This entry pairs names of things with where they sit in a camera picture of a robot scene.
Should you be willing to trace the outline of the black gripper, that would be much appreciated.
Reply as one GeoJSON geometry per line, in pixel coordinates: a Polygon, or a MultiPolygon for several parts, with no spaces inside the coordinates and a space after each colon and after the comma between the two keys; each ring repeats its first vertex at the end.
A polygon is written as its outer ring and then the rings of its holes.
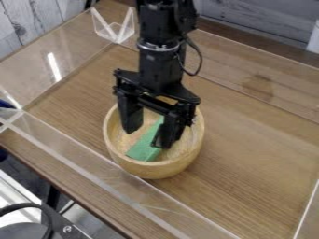
{"type": "Polygon", "coordinates": [[[186,44],[157,51],[141,48],[139,70],[117,69],[114,87],[118,96],[122,127],[134,133],[143,124],[143,109],[163,115],[151,146],[169,149],[193,124],[200,97],[182,84],[186,44]]]}

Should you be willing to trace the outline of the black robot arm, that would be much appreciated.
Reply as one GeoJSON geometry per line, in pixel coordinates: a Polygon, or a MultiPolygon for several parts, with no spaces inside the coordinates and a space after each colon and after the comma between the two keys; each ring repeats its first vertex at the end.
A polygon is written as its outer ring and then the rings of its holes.
{"type": "Polygon", "coordinates": [[[122,127],[134,133],[143,125],[143,110],[165,116],[151,145],[170,148],[194,123],[200,97],[182,85],[193,73],[185,68],[186,48],[197,44],[189,33],[197,29],[194,0],[137,0],[141,22],[141,63],[137,72],[114,71],[114,93],[122,127]]]}

